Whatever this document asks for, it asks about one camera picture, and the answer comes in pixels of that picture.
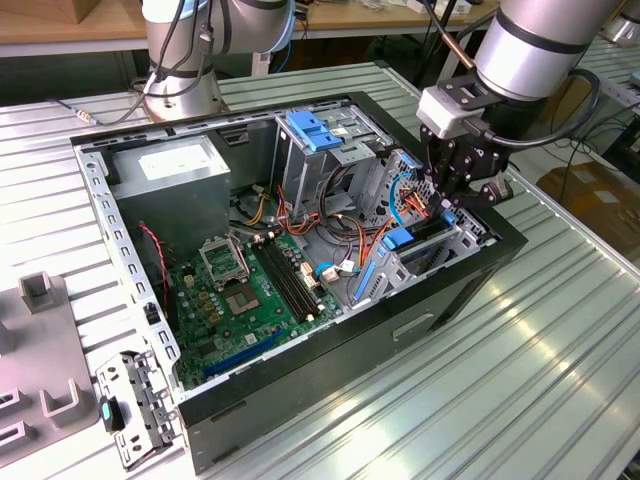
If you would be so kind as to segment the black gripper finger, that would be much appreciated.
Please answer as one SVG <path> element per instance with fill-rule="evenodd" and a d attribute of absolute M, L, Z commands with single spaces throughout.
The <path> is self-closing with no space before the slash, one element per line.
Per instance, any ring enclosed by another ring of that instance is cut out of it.
<path fill-rule="evenodd" d="M 453 198 L 455 183 L 451 182 L 455 170 L 451 167 L 458 141 L 442 140 L 425 125 L 420 128 L 420 139 L 425 149 L 426 174 L 430 177 L 433 188 L 429 198 L 430 207 L 432 209 L 457 207 L 456 200 Z"/>
<path fill-rule="evenodd" d="M 484 183 L 478 191 L 467 189 L 454 193 L 450 202 L 456 208 L 481 210 L 492 208 L 513 197 L 513 189 L 503 176 L 496 176 Z"/>

